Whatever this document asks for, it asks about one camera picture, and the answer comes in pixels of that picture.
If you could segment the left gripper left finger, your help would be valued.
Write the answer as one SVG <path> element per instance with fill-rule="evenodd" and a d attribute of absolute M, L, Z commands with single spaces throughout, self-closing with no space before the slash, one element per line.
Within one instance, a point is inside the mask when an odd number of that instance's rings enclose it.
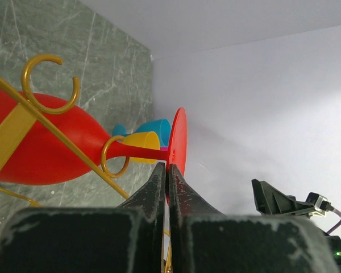
<path fill-rule="evenodd" d="M 165 164 L 115 208 L 27 208 L 0 236 L 0 272 L 163 272 Z"/>

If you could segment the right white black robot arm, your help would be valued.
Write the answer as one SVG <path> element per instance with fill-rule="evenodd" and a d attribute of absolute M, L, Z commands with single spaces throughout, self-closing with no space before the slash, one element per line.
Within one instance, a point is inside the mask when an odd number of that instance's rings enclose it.
<path fill-rule="evenodd" d="M 331 205 L 325 196 L 310 192 L 305 201 L 296 200 L 295 196 L 286 195 L 266 181 L 251 180 L 256 210 L 262 215 L 312 216 L 325 217 L 328 212 L 339 216 L 340 220 L 328 231 L 324 231 L 332 256 L 341 272 L 341 238 L 332 235 L 341 226 L 341 211 Z"/>

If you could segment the red plastic wine glass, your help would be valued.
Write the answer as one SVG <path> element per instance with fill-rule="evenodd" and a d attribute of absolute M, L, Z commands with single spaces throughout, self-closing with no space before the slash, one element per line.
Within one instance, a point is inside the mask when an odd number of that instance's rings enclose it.
<path fill-rule="evenodd" d="M 109 135 L 86 111 L 61 98 L 0 89 L 0 182 L 51 185 L 95 172 L 122 197 L 120 172 L 107 168 L 111 158 L 143 163 L 163 160 L 184 172 L 188 127 L 178 109 L 170 123 L 168 151 L 128 146 L 125 136 Z"/>

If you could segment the blue plastic wine glass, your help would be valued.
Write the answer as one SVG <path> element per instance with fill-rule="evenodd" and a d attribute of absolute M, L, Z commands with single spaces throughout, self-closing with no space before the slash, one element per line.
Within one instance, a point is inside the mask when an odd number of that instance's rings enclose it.
<path fill-rule="evenodd" d="M 144 124 L 140 125 L 133 133 L 145 133 L 150 131 L 153 131 L 157 134 L 161 147 L 168 147 L 171 135 L 171 124 L 167 119 L 157 119 L 145 122 Z M 117 124 L 112 130 L 112 136 L 115 135 L 126 137 L 129 134 L 123 125 Z"/>

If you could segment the yellow plastic wine glass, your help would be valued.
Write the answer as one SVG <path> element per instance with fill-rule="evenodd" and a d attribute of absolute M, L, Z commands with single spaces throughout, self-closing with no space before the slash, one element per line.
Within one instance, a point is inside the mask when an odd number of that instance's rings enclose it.
<path fill-rule="evenodd" d="M 154 131 L 130 134 L 122 140 L 122 143 L 128 146 L 140 148 L 153 150 L 160 149 L 159 137 Z"/>

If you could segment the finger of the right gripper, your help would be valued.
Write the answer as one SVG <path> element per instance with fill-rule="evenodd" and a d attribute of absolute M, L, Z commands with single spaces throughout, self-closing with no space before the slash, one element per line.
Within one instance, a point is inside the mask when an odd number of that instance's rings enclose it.
<path fill-rule="evenodd" d="M 255 207 L 262 215 L 307 216 L 314 212 L 314 205 L 297 201 L 271 186 L 266 181 L 251 180 Z"/>

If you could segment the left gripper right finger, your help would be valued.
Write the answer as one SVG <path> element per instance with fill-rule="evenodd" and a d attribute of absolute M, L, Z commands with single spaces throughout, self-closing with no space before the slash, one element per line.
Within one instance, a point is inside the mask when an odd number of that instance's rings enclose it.
<path fill-rule="evenodd" d="M 340 272 L 310 218 L 225 215 L 174 164 L 168 189 L 173 272 Z"/>

